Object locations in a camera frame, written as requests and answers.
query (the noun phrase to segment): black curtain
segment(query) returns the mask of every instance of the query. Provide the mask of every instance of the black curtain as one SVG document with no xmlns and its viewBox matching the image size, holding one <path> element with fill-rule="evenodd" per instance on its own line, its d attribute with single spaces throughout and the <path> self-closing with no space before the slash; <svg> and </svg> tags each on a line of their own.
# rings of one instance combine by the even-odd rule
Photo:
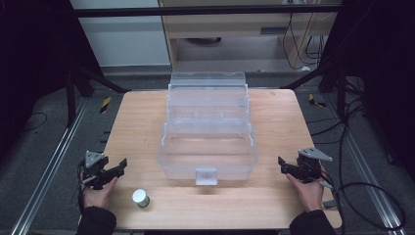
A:
<svg viewBox="0 0 415 235">
<path fill-rule="evenodd" d="M 70 62 L 103 75 L 79 20 L 45 14 L 69 0 L 0 0 L 0 161 L 33 105 L 64 88 Z"/>
</svg>

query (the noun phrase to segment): small cylindrical can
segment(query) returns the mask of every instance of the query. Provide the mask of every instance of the small cylindrical can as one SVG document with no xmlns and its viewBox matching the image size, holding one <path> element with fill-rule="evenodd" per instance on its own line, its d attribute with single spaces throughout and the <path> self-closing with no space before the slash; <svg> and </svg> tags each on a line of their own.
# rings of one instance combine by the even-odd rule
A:
<svg viewBox="0 0 415 235">
<path fill-rule="evenodd" d="M 138 189 L 132 194 L 132 201 L 140 208 L 145 208 L 150 204 L 150 198 L 143 189 Z"/>
</svg>

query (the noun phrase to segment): stacked plastic bin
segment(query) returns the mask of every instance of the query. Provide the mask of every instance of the stacked plastic bin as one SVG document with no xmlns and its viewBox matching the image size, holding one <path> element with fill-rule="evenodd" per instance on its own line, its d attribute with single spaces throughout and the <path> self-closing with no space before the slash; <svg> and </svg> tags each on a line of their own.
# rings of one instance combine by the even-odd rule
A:
<svg viewBox="0 0 415 235">
<path fill-rule="evenodd" d="M 157 158 L 171 179 L 248 179 L 257 152 L 245 74 L 174 72 Z"/>
</svg>

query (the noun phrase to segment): wooden table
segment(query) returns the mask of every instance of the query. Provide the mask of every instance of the wooden table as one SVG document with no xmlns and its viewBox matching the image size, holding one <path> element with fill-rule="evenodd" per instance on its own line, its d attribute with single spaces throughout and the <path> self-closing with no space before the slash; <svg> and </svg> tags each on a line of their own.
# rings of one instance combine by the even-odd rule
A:
<svg viewBox="0 0 415 235">
<path fill-rule="evenodd" d="M 107 167 L 127 158 L 128 167 L 111 196 L 118 229 L 278 229 L 303 211 L 296 190 L 281 173 L 278 156 L 295 164 L 297 150 L 313 145 L 296 95 L 291 90 L 250 89 L 251 121 L 258 165 L 249 180 L 196 186 L 195 180 L 167 179 L 156 157 L 165 122 L 167 91 L 126 93 L 105 154 Z M 140 209 L 131 199 L 146 190 L 151 203 Z M 333 199 L 325 190 L 324 200 Z M 336 209 L 325 210 L 334 227 Z"/>
</svg>

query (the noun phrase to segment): wire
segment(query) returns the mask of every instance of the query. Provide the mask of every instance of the wire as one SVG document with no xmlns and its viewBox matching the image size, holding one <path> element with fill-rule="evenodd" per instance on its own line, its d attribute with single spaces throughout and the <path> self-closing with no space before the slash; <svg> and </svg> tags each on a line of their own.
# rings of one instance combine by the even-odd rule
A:
<svg viewBox="0 0 415 235">
<path fill-rule="evenodd" d="M 290 20 L 289 20 L 289 22 L 288 22 L 288 25 L 287 25 L 287 30 L 286 30 L 286 32 L 284 33 L 284 37 L 283 37 L 283 48 L 284 48 L 284 52 L 285 52 L 285 54 L 286 54 L 286 57 L 287 57 L 287 58 L 289 58 L 289 55 L 288 55 L 287 50 L 286 50 L 286 48 L 285 48 L 285 39 L 286 39 L 286 37 L 287 37 L 287 33 L 290 31 L 290 32 L 291 32 L 291 35 L 293 36 L 294 45 L 296 46 L 297 56 L 298 56 L 298 58 L 300 59 L 300 61 L 301 61 L 302 63 L 304 63 L 304 65 L 305 65 L 305 66 L 312 66 L 312 65 L 315 65 L 315 63 L 305 62 L 305 61 L 301 58 L 301 55 L 300 55 L 300 49 L 299 49 L 299 46 L 298 46 L 298 44 L 297 44 L 297 42 L 296 42 L 296 38 L 295 38 L 295 36 L 294 36 L 294 32 L 293 32 L 293 24 L 292 24 L 292 22 L 293 22 L 293 13 L 290 13 Z M 288 64 L 289 64 L 289 65 L 290 65 L 290 67 L 291 67 L 292 69 L 294 69 L 294 70 L 301 69 L 301 68 L 296 68 L 296 67 L 294 67 L 293 65 L 291 65 L 290 60 L 288 60 Z"/>
<path fill-rule="evenodd" d="M 318 119 L 318 120 L 310 120 L 307 121 L 306 123 L 315 123 L 315 122 L 319 122 L 319 121 L 323 121 L 323 120 L 330 120 L 330 119 L 337 119 L 336 117 L 331 117 L 331 118 L 323 118 L 323 119 Z"/>
<path fill-rule="evenodd" d="M 348 133 L 348 120 L 350 118 L 354 117 L 359 111 L 364 110 L 364 108 L 363 108 L 362 105 L 359 105 L 357 107 L 354 107 L 353 109 L 351 108 L 352 104 L 354 104 L 355 102 L 358 102 L 358 101 L 360 101 L 360 97 L 357 98 L 357 99 L 355 99 L 355 100 L 353 100 L 352 102 L 350 102 L 350 104 L 347 105 L 346 118 L 342 121 L 342 123 L 345 125 L 345 127 L 344 127 L 344 130 L 342 132 L 342 136 L 341 136 L 341 140 L 340 140 L 340 147 L 339 147 L 339 182 L 340 182 L 340 187 L 337 190 L 334 191 L 335 199 L 338 202 L 339 214 L 340 214 L 342 220 L 344 220 L 344 212 L 343 212 L 343 209 L 342 209 L 342 205 L 340 204 L 340 196 L 342 195 L 345 198 L 346 203 L 350 206 L 350 208 L 357 215 L 359 215 L 362 219 L 364 219 L 366 222 L 372 224 L 373 226 L 375 226 L 377 228 L 380 228 L 382 230 L 385 230 L 385 231 L 395 231 L 395 230 L 399 230 L 406 223 L 406 214 L 405 214 L 405 211 L 404 211 L 403 207 L 400 205 L 399 201 L 390 192 L 388 192 L 387 190 L 385 190 L 385 189 L 383 189 L 383 188 L 381 188 L 381 187 L 379 187 L 377 185 L 371 184 L 371 183 L 366 183 L 366 182 L 352 182 L 352 183 L 344 184 L 344 181 L 343 181 L 343 145 L 344 145 L 344 140 L 346 138 L 346 135 Z M 363 215 L 363 213 L 360 212 L 352 204 L 352 202 L 350 201 L 350 199 L 347 196 L 347 193 L 346 193 L 345 188 L 352 187 L 352 186 L 369 186 L 369 187 L 373 187 L 373 188 L 375 188 L 377 190 L 380 190 L 380 191 L 384 192 L 388 196 L 388 198 L 391 199 L 393 201 L 393 203 L 395 205 L 397 205 L 397 207 L 399 208 L 400 215 L 401 215 L 401 223 L 398 226 L 396 226 L 396 227 L 387 227 L 384 224 L 376 223 L 372 219 L 370 219 L 367 216 Z M 342 234 L 345 234 L 345 230 L 346 230 L 346 227 L 345 226 L 342 226 Z"/>
<path fill-rule="evenodd" d="M 353 107 L 353 104 L 356 103 L 356 102 L 361 102 L 360 96 L 357 97 L 356 99 L 354 99 L 353 101 L 351 101 L 349 104 L 347 104 L 346 117 L 344 119 L 340 120 L 339 122 L 337 122 L 336 124 L 334 124 L 333 126 L 327 128 L 325 130 L 322 130 L 322 131 L 319 131 L 317 133 L 311 134 L 311 135 L 317 135 L 317 134 L 325 133 L 325 132 L 333 129 L 334 127 L 336 127 L 336 126 L 338 126 L 340 124 L 343 124 L 345 126 L 344 127 L 344 130 L 342 132 L 342 136 L 341 136 L 341 138 L 340 138 L 339 141 L 336 141 L 336 142 L 328 142 L 328 143 L 314 143 L 314 144 L 340 143 L 340 146 L 339 146 L 339 184 L 340 184 L 340 186 L 336 189 L 336 187 L 335 187 L 335 185 L 333 183 L 333 179 L 330 177 L 330 175 L 327 172 L 325 172 L 323 170 L 321 170 L 321 172 L 322 172 L 322 176 L 321 177 L 326 182 L 328 182 L 329 184 L 331 184 L 333 186 L 332 193 L 333 193 L 334 198 L 335 198 L 335 200 L 337 202 L 339 214 L 340 214 L 342 220 L 345 220 L 345 217 L 344 217 L 344 212 L 343 212 L 342 204 L 340 203 L 341 196 L 343 196 L 343 198 L 345 199 L 344 202 L 346 204 L 348 204 L 350 206 L 350 208 L 358 216 L 360 216 L 363 220 L 365 220 L 369 224 L 371 224 L 371 225 L 373 225 L 373 226 L 375 226 L 375 227 L 377 227 L 379 229 L 385 230 L 385 231 L 395 231 L 395 230 L 399 230 L 406 223 L 406 214 L 405 214 L 405 210 L 403 209 L 403 207 L 401 206 L 401 204 L 399 203 L 399 201 L 390 192 L 388 192 L 384 188 L 381 188 L 380 186 L 377 186 L 377 185 L 374 185 L 374 184 L 371 184 L 371 183 L 367 183 L 367 182 L 351 182 L 351 183 L 348 183 L 348 184 L 345 184 L 344 183 L 344 180 L 343 180 L 343 145 L 344 145 L 345 138 L 346 138 L 346 135 L 347 135 L 348 129 L 349 129 L 349 127 L 348 127 L 348 121 L 349 121 L 350 118 L 354 118 L 357 113 L 365 110 L 364 107 L 363 107 L 363 105 L 361 105 L 361 104 Z M 323 121 L 323 120 L 329 120 L 329 119 L 332 119 L 332 118 L 323 118 L 323 119 L 319 119 L 319 120 L 309 121 L 308 123 L 314 123 L 314 122 Z M 386 225 L 379 224 L 379 223 L 373 221 L 372 219 L 368 218 L 367 216 L 365 216 L 361 211 L 359 211 L 353 205 L 353 203 L 350 201 L 349 197 L 347 196 L 347 192 L 346 192 L 345 188 L 354 187 L 354 186 L 368 186 L 368 187 L 375 188 L 375 189 L 377 189 L 377 190 L 382 191 L 383 193 L 385 193 L 385 195 L 389 199 L 391 199 L 391 201 L 398 208 L 399 214 L 400 214 L 401 223 L 398 226 L 396 226 L 396 227 L 387 227 Z M 342 226 L 342 234 L 345 234 L 345 231 L 346 231 L 346 226 L 344 224 Z"/>
</svg>

